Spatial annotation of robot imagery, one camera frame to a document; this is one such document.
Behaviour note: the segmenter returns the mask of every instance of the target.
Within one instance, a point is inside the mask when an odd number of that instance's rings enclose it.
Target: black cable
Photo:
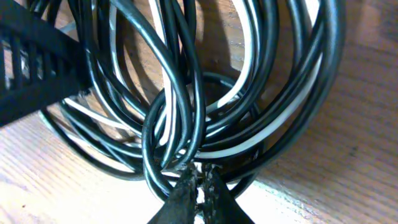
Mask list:
[[[164,172],[179,173],[193,161],[225,166],[226,169],[221,171],[226,182],[240,179],[237,186],[231,190],[231,195],[239,196],[254,181],[262,167],[295,142],[320,109],[335,79],[345,36],[344,4],[341,0],[320,1],[318,18],[312,30],[306,22],[302,2],[286,0],[293,31],[292,68],[283,89],[261,111],[256,100],[274,66],[279,38],[280,2],[246,0],[246,9],[238,10],[248,10],[250,17],[250,35],[254,49],[251,78],[247,88],[243,88],[237,94],[239,99],[228,110],[217,111],[217,115],[212,113],[211,120],[205,121],[205,83],[230,89],[234,80],[204,71],[200,65],[195,48],[197,15],[194,0],[184,0],[183,11],[176,0],[160,2],[165,44],[130,0],[111,0],[110,3],[107,0],[98,0],[97,34],[93,31],[91,0],[68,2],[76,21],[79,41],[85,48],[85,65],[99,99],[118,121],[142,139],[142,147],[131,147],[113,139],[89,116],[64,102],[60,102],[62,113],[80,139],[104,156],[124,164],[132,172],[117,170],[95,159],[68,137],[51,119],[47,110],[42,110],[42,116],[60,138],[88,163],[120,179],[145,179],[151,191],[162,200],[167,199],[173,189],[170,182],[178,179],[164,175]],[[48,6],[48,23],[54,25],[59,4],[60,0],[33,0],[29,1],[29,8],[37,17],[42,17]],[[164,91],[160,91],[150,108],[146,108],[113,74],[109,43],[110,4],[116,6],[140,33],[167,72],[172,89],[176,92],[178,106],[172,116],[175,129],[170,132],[166,146],[158,146],[162,131],[154,131],[158,124],[160,130],[165,126],[165,120],[160,119],[160,114],[165,110]],[[321,56],[322,63],[307,100],[294,122],[273,146],[267,148],[265,139],[232,156],[195,158],[198,151],[215,152],[238,146],[278,119],[309,82],[310,73]],[[187,90],[189,84],[193,87],[192,105]],[[130,112],[129,107],[145,117],[144,122]],[[224,129],[209,135],[220,128]]]

